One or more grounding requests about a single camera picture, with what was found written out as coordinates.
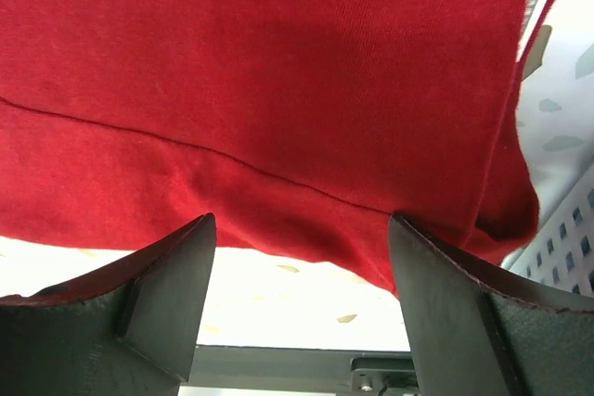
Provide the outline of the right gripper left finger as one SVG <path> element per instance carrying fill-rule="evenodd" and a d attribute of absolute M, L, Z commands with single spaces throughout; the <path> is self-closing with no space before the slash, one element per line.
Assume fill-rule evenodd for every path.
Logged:
<path fill-rule="evenodd" d="M 30 297 L 1 300 L 5 395 L 175 395 L 213 268 L 215 219 Z"/>

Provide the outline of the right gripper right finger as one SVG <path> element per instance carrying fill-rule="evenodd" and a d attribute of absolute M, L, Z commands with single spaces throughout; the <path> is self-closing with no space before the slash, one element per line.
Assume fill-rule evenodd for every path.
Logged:
<path fill-rule="evenodd" d="M 423 395 L 590 395 L 593 300 L 391 217 L 390 259 Z"/>

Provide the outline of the red t shirt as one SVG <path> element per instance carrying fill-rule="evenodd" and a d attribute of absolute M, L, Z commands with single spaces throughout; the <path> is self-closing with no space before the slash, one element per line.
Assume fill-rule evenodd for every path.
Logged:
<path fill-rule="evenodd" d="M 394 290 L 391 215 L 497 263 L 536 233 L 527 0 L 1 0 L 1 233 L 218 242 Z"/>

